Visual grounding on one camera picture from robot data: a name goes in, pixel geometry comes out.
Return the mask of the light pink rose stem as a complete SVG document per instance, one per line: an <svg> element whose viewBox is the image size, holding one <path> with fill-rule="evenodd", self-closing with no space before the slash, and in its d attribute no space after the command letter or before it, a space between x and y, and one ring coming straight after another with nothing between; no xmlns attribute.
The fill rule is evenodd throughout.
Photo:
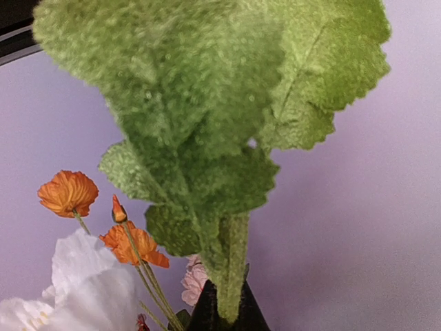
<svg viewBox="0 0 441 331"><path fill-rule="evenodd" d="M189 306L194 307L208 280L208 275L201 258L194 254L187 258L185 275L181 281L184 287L181 298Z"/></svg>

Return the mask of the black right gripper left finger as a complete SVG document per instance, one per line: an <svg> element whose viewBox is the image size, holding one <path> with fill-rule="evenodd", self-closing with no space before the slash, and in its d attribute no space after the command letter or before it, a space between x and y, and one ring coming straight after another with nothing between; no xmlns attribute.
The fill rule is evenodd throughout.
<svg viewBox="0 0 441 331"><path fill-rule="evenodd" d="M207 280L186 327L187 331L220 330L216 286Z"/></svg>

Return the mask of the orange flower stem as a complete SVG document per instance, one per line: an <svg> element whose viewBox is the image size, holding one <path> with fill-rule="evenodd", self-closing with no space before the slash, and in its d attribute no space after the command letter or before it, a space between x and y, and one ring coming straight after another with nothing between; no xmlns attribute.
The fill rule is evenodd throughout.
<svg viewBox="0 0 441 331"><path fill-rule="evenodd" d="M90 213L90 206L99 195L99 189L82 172L61 170L40 186L37 196L42 206L62 218L76 219L89 233L83 221ZM173 330L183 330L183 324L165 298L152 265L168 269L170 260L158 250L158 243L144 230L136 227L127 217L116 196L112 197L112 226L99 238L122 264L132 265L140 276L151 298L166 316Z"/></svg>

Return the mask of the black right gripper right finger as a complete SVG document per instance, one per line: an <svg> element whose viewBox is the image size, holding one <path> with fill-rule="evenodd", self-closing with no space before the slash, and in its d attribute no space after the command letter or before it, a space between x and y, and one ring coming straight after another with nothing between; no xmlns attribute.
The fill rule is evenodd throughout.
<svg viewBox="0 0 441 331"><path fill-rule="evenodd" d="M234 323L234 330L270 331L247 281L242 287L239 314Z"/></svg>

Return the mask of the white blue flower stem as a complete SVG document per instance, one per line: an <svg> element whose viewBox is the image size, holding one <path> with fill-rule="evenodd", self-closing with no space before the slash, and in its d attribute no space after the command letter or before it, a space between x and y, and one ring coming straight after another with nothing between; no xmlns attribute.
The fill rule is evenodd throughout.
<svg viewBox="0 0 441 331"><path fill-rule="evenodd" d="M40 299L1 301L1 329L135 330L138 314L132 273L79 228L57 240L52 284Z"/></svg>

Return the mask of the peach pink flower stem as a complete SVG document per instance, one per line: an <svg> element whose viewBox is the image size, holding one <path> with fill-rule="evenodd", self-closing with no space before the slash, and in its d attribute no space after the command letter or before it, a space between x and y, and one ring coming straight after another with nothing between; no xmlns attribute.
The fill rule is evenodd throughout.
<svg viewBox="0 0 441 331"><path fill-rule="evenodd" d="M41 1L34 39L97 87L124 140L101 169L150 203L147 230L198 254L237 320L250 212L274 149L309 150L389 72L381 1Z"/></svg>

